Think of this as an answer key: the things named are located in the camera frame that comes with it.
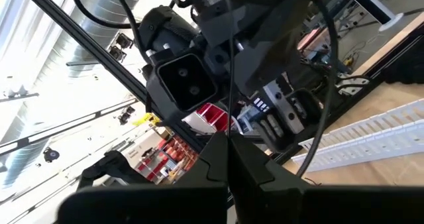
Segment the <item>workbench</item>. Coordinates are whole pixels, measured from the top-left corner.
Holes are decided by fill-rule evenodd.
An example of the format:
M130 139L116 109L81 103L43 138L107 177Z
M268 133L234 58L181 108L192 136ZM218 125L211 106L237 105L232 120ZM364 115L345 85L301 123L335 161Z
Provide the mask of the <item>workbench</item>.
M401 32L394 36L375 55L367 60L354 75L363 74L381 57L385 56L411 31L424 22L424 13L409 23ZM404 85L400 83L382 83L361 99L354 107L334 122L325 132L367 119L387 110L417 101L424 97L424 85ZM299 166L289 160L283 165L290 172L296 172ZM424 153L387 158L361 164L306 173L304 178L310 178L322 184L352 184L352 185L423 185L424 184Z

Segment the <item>white cable tray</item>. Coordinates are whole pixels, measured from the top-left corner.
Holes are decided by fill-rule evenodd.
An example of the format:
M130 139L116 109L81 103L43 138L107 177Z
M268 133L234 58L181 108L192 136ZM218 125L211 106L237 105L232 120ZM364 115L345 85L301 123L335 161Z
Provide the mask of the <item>white cable tray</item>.
M312 141L299 145L309 150ZM323 135L308 172L416 152L424 152L424 99ZM291 159L300 165L305 156Z

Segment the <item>wooden table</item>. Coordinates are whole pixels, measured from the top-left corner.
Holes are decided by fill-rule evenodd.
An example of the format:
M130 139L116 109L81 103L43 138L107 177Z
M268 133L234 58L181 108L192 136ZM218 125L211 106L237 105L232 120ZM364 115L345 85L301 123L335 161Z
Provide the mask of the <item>wooden table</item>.
M394 36L384 47L357 69L354 74L363 74L423 21L424 13L420 14L399 34ZM424 85L381 84L333 123L326 130L326 133L423 97ZM299 168L291 160L286 162L283 167L290 172L296 172ZM304 177L323 184L422 186L424 184L424 153L311 172L306 173Z

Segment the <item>floor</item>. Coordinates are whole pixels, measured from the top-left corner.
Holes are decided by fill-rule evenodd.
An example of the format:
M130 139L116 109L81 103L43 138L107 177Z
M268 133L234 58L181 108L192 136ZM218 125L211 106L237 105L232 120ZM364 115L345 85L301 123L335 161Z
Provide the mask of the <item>floor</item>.
M354 70L363 64L369 57L378 51L389 39L395 36L406 25L408 25L419 12L424 9L424 0L382 0L382 3L387 6L393 13L405 13L403 19L394 27L378 33L380 24L371 15L366 15L358 24L358 27L350 31L346 36L339 40L339 58L342 60L354 46L362 47L364 43L370 42L360 50ZM355 12L363 11L362 8L356 9Z

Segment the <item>ceiling duct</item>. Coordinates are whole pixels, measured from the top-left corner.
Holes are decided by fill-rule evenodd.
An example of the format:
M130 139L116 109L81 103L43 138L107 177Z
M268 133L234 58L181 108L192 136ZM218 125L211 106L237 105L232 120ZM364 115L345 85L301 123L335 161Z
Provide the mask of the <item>ceiling duct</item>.
M88 11L92 12L96 17L106 21L123 23L127 18L123 8L117 0L81 0L81 2ZM134 9L138 0L126 0L126 2L131 9ZM70 16L105 49L110 46L118 33L117 29L106 28L92 22L85 17L78 8L75 8ZM52 97L53 99L63 99L63 97L66 97L55 97L55 95L52 95L52 93L48 91L57 89L59 84L73 84L76 80L83 77L82 71L93 69L93 66L67 67L66 62L89 60L93 60L93 57L68 33L62 31L34 83L34 89L41 92L40 97L37 99L38 101L36 103L32 101L25 102L12 122L12 125L9 127L9 130L6 132L6 135L3 137L2 142L18 139L19 137L34 133L39 129L37 125L33 124L43 123L44 121L38 121L34 117L47 115L47 113L55 107L49 104L53 102ZM69 98L67 99L69 103L81 102L73 100L72 98L74 97ZM38 144L33 144L13 152L8 157L1 157L0 161L4 163L4 168L7 169L5 172L0 172L0 188L5 189L12 187L17 181L17 178L25 170L28 170L28 167L35 161L36 157L40 155L47 143L48 140L44 140Z

